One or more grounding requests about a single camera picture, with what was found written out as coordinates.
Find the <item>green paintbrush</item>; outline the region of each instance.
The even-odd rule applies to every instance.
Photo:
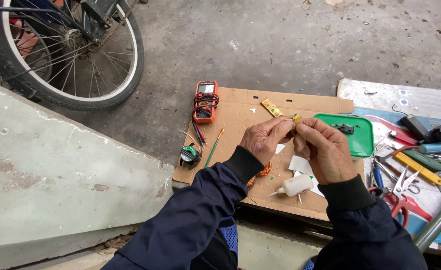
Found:
[[[221,128],[219,136],[217,137],[217,140],[216,140],[216,143],[214,144],[214,147],[212,147],[212,151],[210,152],[209,158],[207,159],[207,162],[205,163],[205,167],[204,168],[207,168],[207,166],[209,166],[210,158],[212,157],[212,154],[214,153],[214,150],[216,149],[217,143],[219,142],[219,138],[220,138],[220,136],[222,135],[223,132],[224,132],[224,128]]]

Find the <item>glue bottle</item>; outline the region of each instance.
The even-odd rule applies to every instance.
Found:
[[[312,179],[308,174],[303,173],[301,175],[284,180],[284,182],[282,182],[282,187],[277,189],[276,192],[269,194],[267,197],[279,193],[286,193],[287,196],[292,197],[311,189],[313,189]]]

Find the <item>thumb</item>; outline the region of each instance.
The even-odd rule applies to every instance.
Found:
[[[293,120],[289,118],[277,124],[267,138],[269,144],[278,144],[279,141],[284,138],[287,133],[289,133],[290,129],[292,128],[292,123]]]
[[[329,140],[327,140],[319,131],[303,123],[297,124],[296,131],[302,138],[316,146],[318,149],[327,149],[329,144],[331,144],[331,142],[329,142]]]

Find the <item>bicycle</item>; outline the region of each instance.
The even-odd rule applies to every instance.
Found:
[[[125,101],[144,66],[134,3],[0,0],[1,80],[26,98],[79,111]]]

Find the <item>black cuff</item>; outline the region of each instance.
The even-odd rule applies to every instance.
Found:
[[[361,176],[349,181],[318,185],[320,192],[324,194],[329,209],[334,211],[352,211],[373,206],[375,199],[369,194],[362,182]]]
[[[244,184],[264,169],[264,165],[249,150],[240,145],[237,145],[230,159],[223,164]]]

